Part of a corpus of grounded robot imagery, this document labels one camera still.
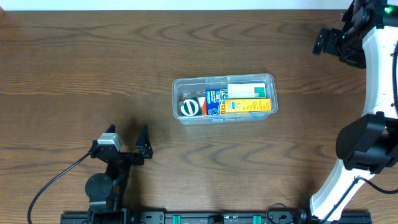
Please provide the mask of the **green round-logo box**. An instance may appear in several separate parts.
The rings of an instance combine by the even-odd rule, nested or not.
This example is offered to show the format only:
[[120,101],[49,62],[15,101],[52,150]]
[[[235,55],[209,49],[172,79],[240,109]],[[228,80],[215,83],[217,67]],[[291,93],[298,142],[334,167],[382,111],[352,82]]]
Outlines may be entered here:
[[191,117],[202,115],[201,106],[197,97],[180,100],[178,107],[182,116]]

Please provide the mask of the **yellow medicine box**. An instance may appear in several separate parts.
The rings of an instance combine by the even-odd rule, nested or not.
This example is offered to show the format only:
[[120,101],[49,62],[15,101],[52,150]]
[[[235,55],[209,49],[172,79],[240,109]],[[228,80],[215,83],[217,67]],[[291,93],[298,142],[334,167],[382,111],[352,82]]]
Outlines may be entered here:
[[225,100],[226,113],[248,113],[271,111],[271,100],[268,98],[228,99]]

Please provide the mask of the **red medicine box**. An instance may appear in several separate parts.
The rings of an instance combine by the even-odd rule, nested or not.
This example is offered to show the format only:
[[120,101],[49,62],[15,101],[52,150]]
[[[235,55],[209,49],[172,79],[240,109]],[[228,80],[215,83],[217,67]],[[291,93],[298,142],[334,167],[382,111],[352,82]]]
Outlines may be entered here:
[[203,97],[198,97],[198,104],[200,106],[200,114],[202,116],[207,115],[207,103],[206,103],[206,98]]

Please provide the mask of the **blue Kool Fever box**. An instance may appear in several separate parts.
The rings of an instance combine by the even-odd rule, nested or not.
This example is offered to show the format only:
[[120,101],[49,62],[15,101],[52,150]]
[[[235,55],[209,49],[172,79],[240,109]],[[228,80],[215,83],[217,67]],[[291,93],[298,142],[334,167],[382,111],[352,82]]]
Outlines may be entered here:
[[206,91],[207,115],[221,115],[226,113],[225,100],[228,98],[227,89]]

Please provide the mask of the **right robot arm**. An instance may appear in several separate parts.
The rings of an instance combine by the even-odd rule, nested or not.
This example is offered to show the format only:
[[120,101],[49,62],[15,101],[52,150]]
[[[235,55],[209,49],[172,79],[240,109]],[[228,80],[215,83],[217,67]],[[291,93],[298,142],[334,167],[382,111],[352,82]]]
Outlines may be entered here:
[[397,163],[397,1],[353,1],[339,29],[321,29],[313,54],[337,56],[340,62],[366,70],[362,115],[336,139],[337,161],[295,223],[371,223],[368,212],[344,208],[363,184],[386,195],[371,179]]

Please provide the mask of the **white Panadol box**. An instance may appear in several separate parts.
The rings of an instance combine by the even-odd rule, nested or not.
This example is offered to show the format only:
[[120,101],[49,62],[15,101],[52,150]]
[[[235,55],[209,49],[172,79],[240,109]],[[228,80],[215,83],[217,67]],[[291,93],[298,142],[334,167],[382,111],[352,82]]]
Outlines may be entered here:
[[266,86],[264,83],[228,84],[229,98],[265,98]]

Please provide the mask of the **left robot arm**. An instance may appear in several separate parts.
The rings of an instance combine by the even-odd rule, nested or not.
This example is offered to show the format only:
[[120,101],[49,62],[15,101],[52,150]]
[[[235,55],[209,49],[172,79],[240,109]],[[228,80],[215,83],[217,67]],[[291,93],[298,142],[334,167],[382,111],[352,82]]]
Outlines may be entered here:
[[142,166],[153,156],[148,127],[140,131],[135,143],[137,152],[121,152],[122,142],[111,125],[99,139],[94,140],[88,154],[107,164],[106,171],[92,175],[86,182],[85,192],[89,198],[89,223],[136,223],[130,209],[122,208],[132,166]]

